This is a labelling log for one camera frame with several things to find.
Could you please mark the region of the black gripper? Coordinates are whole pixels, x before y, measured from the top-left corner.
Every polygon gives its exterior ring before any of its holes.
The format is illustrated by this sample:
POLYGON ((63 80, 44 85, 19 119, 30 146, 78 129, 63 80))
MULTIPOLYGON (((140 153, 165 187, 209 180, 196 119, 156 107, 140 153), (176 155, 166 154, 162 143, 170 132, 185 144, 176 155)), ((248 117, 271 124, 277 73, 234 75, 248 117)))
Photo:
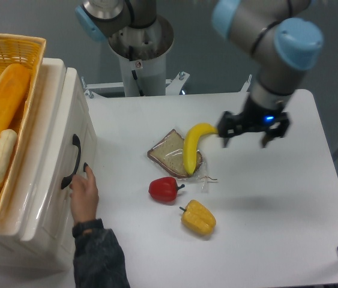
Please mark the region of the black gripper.
POLYGON ((256 103, 249 94, 239 114, 234 115, 230 111, 223 112, 217 124, 217 131, 223 138, 224 148, 228 147, 232 137, 244 133, 264 132, 261 145, 262 148, 266 148, 275 138, 285 137, 290 124, 288 113, 283 111, 281 104, 277 104, 275 110, 265 108, 256 103))

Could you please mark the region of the dark sleeved forearm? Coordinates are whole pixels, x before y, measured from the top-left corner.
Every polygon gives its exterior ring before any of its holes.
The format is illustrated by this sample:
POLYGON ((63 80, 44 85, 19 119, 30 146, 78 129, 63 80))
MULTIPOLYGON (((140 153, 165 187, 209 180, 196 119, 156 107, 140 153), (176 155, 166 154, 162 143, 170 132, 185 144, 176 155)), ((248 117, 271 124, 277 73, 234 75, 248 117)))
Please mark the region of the dark sleeved forearm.
POLYGON ((73 258, 76 287, 130 287, 124 252, 112 229, 102 219, 76 224, 73 258))

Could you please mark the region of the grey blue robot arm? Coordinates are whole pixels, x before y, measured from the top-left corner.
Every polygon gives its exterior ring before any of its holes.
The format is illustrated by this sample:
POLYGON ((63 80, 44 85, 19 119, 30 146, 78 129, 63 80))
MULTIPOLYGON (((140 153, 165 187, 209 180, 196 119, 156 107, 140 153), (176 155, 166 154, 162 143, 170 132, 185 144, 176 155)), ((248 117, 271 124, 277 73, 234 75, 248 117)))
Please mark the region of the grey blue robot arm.
MULTIPOLYGON (((261 65, 243 110, 225 112, 217 124, 225 143, 262 132, 266 146, 286 134, 285 107, 324 43, 320 29, 298 17, 309 6, 309 1, 219 1, 214 7, 214 29, 261 65)), ((107 41, 118 57, 126 96, 165 94, 174 31, 158 15, 155 1, 83 1, 75 14, 85 32, 107 41)))

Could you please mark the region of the person's hand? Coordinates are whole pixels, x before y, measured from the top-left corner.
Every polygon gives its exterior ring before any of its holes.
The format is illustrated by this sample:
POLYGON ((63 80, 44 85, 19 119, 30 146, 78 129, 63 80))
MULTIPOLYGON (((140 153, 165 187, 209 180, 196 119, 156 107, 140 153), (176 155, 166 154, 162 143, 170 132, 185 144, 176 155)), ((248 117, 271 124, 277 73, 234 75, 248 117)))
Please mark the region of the person's hand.
POLYGON ((95 220, 99 201, 96 178, 92 169, 85 164, 86 176, 74 175, 70 188, 71 214, 74 225, 95 220))

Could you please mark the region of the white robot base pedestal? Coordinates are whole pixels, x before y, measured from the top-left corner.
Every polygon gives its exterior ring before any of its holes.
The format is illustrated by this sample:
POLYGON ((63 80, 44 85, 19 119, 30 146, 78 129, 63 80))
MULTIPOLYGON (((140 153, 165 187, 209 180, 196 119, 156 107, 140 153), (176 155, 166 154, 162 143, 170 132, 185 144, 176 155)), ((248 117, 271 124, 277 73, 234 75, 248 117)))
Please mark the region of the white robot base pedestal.
POLYGON ((126 26, 106 37, 81 7, 76 16, 85 32, 95 41, 108 42, 118 58, 125 97, 185 94, 189 73, 180 71, 173 79, 166 78, 166 55, 174 43, 174 31, 165 18, 157 16, 146 28, 126 26))

